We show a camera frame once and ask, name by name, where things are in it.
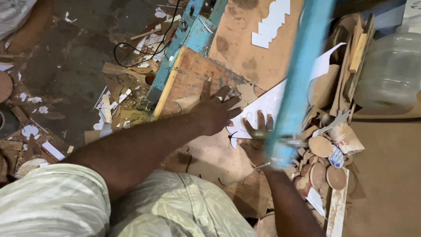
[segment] clear plastic jug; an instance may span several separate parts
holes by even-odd
[[[421,34],[395,33],[369,46],[354,100],[370,114],[405,114],[420,89]]]

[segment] blue tool handle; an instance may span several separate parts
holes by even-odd
[[[265,156],[272,168],[282,169],[291,164],[295,149],[280,143],[279,139],[301,132],[308,105],[309,78],[327,35],[334,3],[335,0],[305,0],[283,100],[274,132],[270,134],[265,146]]]

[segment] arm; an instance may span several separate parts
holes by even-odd
[[[99,139],[72,153],[62,163],[95,170],[107,184],[111,200],[142,183],[172,151],[202,135],[212,136],[230,125],[242,108],[227,111],[240,101],[221,102],[231,90],[222,87],[210,99],[210,80],[203,86],[200,102],[189,114],[144,123]]]
[[[259,130],[272,129],[273,118],[271,115],[268,115],[266,125],[261,110],[258,111],[257,116]],[[243,119],[243,124],[248,133],[253,134],[254,129],[245,118]],[[237,142],[256,166],[264,163],[262,140],[239,139]],[[263,167],[262,170],[272,191],[275,225],[278,235],[324,236],[313,214],[285,172],[272,170],[269,167]]]

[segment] hand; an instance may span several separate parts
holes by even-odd
[[[235,96],[224,101],[229,91],[231,91],[231,88],[224,86],[211,97],[211,78],[205,81],[203,91],[200,94],[200,102],[190,112],[203,121],[205,136],[215,135],[222,131],[224,127],[233,126],[234,124],[230,119],[235,118],[242,112],[243,108],[227,111],[241,100],[240,97]]]
[[[253,137],[255,129],[250,125],[246,118],[242,119],[245,129]],[[257,126],[258,130],[272,130],[273,117],[271,114],[267,115],[267,124],[265,125],[264,115],[261,110],[257,111]],[[259,166],[265,162],[263,157],[264,140],[263,139],[237,139],[237,144],[240,145],[248,158],[255,166]]]

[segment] person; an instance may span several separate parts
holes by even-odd
[[[230,198],[215,184],[186,173],[154,171],[173,150],[212,136],[242,108],[213,96],[206,81],[189,114],[136,125],[75,151],[58,164],[38,168],[0,189],[1,236],[256,236]],[[265,124],[258,112],[259,129]],[[244,120],[248,132],[253,127]],[[250,160],[264,163],[263,144],[238,141]],[[287,175],[261,169],[272,191],[278,236],[323,236]]]

